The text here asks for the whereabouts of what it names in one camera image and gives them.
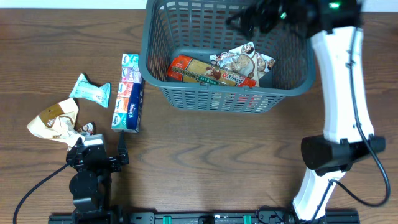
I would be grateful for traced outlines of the beige brown snack pouch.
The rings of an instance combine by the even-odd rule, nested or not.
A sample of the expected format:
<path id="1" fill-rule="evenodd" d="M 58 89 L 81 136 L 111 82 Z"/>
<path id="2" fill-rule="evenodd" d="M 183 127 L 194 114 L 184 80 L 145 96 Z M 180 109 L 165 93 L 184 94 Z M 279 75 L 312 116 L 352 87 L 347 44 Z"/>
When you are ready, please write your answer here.
<path id="1" fill-rule="evenodd" d="M 38 138 L 65 143 L 69 151 L 79 138 L 84 141 L 95 133 L 94 123 L 75 130 L 78 112 L 75 100 L 68 98 L 41 111 L 27 129 Z"/>

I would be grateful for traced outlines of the Kleenex tissue multipack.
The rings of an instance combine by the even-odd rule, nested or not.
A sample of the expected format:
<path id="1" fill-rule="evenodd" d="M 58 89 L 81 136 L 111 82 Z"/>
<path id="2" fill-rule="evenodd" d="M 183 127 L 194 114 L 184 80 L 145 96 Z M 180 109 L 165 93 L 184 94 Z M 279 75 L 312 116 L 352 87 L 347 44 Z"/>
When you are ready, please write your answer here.
<path id="1" fill-rule="evenodd" d="M 144 79 L 139 71 L 139 55 L 124 53 L 111 129 L 138 133 L 141 123 Z"/>

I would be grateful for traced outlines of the cookie snack pouch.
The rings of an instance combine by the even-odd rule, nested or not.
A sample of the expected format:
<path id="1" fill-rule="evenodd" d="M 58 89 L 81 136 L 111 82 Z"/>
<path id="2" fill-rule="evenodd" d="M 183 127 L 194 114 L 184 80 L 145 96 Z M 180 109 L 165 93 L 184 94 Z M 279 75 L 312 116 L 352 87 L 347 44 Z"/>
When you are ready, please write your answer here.
<path id="1" fill-rule="evenodd" d="M 210 55 L 210 62 L 224 70 L 258 81 L 257 54 L 253 42 L 227 52 Z"/>
<path id="2" fill-rule="evenodd" d="M 258 53 L 257 54 L 257 74 L 258 78 L 261 79 L 266 73 L 268 73 L 275 64 L 275 60 L 267 55 Z"/>

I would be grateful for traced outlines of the mint green packet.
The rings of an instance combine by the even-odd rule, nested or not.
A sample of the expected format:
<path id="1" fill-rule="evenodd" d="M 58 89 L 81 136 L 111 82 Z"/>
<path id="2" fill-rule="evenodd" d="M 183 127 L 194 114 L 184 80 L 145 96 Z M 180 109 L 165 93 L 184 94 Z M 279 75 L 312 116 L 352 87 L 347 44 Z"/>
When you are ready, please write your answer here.
<path id="1" fill-rule="evenodd" d="M 105 83 L 102 86 L 96 86 L 88 81 L 84 73 L 81 73 L 72 89 L 72 92 L 69 94 L 69 97 L 84 98 L 86 100 L 94 101 L 102 107 L 107 108 L 109 106 L 110 95 L 110 83 Z"/>

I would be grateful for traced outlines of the red yellow packet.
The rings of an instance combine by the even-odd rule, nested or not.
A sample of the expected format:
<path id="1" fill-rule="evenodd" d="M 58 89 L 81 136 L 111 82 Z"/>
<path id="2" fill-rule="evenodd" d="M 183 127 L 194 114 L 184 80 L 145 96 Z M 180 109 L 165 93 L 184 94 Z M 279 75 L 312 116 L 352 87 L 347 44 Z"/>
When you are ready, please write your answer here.
<path id="1" fill-rule="evenodd" d="M 170 64 L 167 75 L 185 83 L 203 83 L 219 86 L 255 87 L 257 81 L 244 75 L 224 70 L 186 55 L 179 55 Z"/>

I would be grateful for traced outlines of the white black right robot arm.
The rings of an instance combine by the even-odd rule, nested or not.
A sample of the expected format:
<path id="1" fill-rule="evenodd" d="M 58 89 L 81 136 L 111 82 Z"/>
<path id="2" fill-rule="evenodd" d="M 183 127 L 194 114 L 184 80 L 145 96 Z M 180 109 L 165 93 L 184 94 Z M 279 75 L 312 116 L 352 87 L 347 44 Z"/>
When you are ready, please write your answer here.
<path id="1" fill-rule="evenodd" d="M 319 70 L 325 105 L 320 136 L 301 143 L 307 167 L 287 211 L 268 208 L 261 223 L 354 223 L 349 211 L 325 207 L 351 166 L 385 149 L 374 134 L 364 89 L 361 1 L 149 1 L 139 68 L 180 109 L 264 113 L 287 96 L 307 91 Z M 265 87 L 248 87 L 229 74 L 207 68 L 194 76 L 175 61 L 210 55 L 253 42 L 277 63 Z"/>

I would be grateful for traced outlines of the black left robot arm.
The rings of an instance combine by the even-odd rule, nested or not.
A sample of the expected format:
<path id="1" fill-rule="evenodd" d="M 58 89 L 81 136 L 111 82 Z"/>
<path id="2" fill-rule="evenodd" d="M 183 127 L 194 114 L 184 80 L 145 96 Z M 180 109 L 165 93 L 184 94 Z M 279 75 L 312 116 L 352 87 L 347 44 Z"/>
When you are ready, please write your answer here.
<path id="1" fill-rule="evenodd" d="M 76 170 L 69 190 L 75 211 L 73 223 L 119 223 L 121 212 L 110 205 L 111 174 L 121 171 L 118 157 L 106 153 L 103 135 L 78 139 L 67 152 L 66 162 Z"/>

